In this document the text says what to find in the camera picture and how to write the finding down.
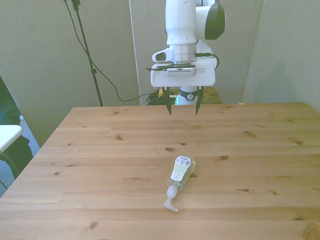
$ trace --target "wooden tabletop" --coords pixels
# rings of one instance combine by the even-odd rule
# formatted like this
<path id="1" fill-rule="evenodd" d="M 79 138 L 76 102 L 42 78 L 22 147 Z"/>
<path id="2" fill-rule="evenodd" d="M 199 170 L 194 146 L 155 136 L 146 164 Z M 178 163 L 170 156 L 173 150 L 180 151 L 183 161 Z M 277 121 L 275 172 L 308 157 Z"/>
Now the wooden tabletop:
<path id="1" fill-rule="evenodd" d="M 174 157 L 196 168 L 163 203 Z M 1 240 L 319 240 L 304 103 L 74 108 L 0 198 Z"/>

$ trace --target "wood knot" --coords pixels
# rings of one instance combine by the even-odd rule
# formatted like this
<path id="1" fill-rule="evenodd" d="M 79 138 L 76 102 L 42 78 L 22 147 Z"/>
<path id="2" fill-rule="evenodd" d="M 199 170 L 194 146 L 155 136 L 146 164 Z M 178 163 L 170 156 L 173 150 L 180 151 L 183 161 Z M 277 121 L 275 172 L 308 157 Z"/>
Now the wood knot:
<path id="1" fill-rule="evenodd" d="M 224 161 L 224 160 L 227 160 L 228 158 L 229 158 L 228 156 L 221 156 L 221 157 L 220 157 L 220 159 L 223 160 L 223 161 Z"/>
<path id="2" fill-rule="evenodd" d="M 172 148 L 172 147 L 167 147 L 165 150 L 166 150 L 167 152 L 173 152 L 175 149 Z"/>
<path id="3" fill-rule="evenodd" d="M 293 121 L 293 120 L 290 119 L 290 118 L 286 118 L 286 121 L 287 121 L 288 123 L 292 123 L 292 124 L 295 124 L 295 123 L 296 123 L 296 121 Z"/>
<path id="4" fill-rule="evenodd" d="M 97 226 L 98 226 L 98 222 L 97 222 L 97 221 L 94 221 L 93 223 L 90 224 L 89 230 L 93 230 L 93 229 L 95 229 Z"/>
<path id="5" fill-rule="evenodd" d="M 252 131 L 244 131 L 245 134 L 249 135 L 252 138 L 256 138 L 257 135 L 255 135 Z"/>

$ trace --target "soap dispenser bottle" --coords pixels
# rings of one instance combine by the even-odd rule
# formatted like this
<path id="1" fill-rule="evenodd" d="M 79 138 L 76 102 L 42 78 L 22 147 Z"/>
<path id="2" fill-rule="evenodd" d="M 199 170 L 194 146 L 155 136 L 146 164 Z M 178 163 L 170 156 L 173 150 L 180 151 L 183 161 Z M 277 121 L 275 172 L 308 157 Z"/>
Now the soap dispenser bottle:
<path id="1" fill-rule="evenodd" d="M 181 155 L 172 161 L 171 175 L 167 180 L 169 186 L 166 195 L 168 199 L 163 204 L 171 211 L 178 212 L 178 209 L 171 205 L 171 199 L 174 199 L 179 189 L 182 189 L 188 181 L 190 175 L 196 167 L 196 161 L 191 156 Z"/>

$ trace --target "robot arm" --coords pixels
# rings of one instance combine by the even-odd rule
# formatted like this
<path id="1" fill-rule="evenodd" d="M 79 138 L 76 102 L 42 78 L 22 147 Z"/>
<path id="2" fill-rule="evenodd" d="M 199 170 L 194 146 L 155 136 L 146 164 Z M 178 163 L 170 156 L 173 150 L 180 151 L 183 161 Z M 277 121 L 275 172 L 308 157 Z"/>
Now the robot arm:
<path id="1" fill-rule="evenodd" d="M 216 40 L 225 31 L 225 12 L 219 0 L 166 0 L 165 28 L 168 48 L 155 53 L 151 84 L 163 88 L 169 113 L 169 87 L 180 87 L 179 104 L 202 102 L 204 86 L 215 83 L 216 58 L 197 57 L 196 53 L 213 54 L 206 40 Z"/>

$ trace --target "gray wall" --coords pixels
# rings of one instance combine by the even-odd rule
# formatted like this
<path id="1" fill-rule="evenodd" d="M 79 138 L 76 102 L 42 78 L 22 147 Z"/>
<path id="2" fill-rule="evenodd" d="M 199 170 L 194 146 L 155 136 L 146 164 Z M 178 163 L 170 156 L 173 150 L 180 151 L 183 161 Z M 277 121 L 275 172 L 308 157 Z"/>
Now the gray wall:
<path id="1" fill-rule="evenodd" d="M 208 45 L 220 58 L 214 87 L 224 103 L 242 100 L 264 0 L 220 0 L 226 14 L 225 33 Z M 133 36 L 141 94 L 152 89 L 152 55 L 166 48 L 166 0 L 130 0 Z"/>
<path id="2" fill-rule="evenodd" d="M 80 15 L 92 59 L 123 99 L 136 97 L 129 0 L 81 0 Z M 61 0 L 0 1 L 0 75 L 40 145 L 72 107 L 99 106 L 88 58 Z M 105 106 L 139 104 L 117 100 L 99 74 L 98 83 Z"/>
<path id="3" fill-rule="evenodd" d="M 318 0 L 265 1 L 243 102 L 305 102 L 320 112 Z"/>

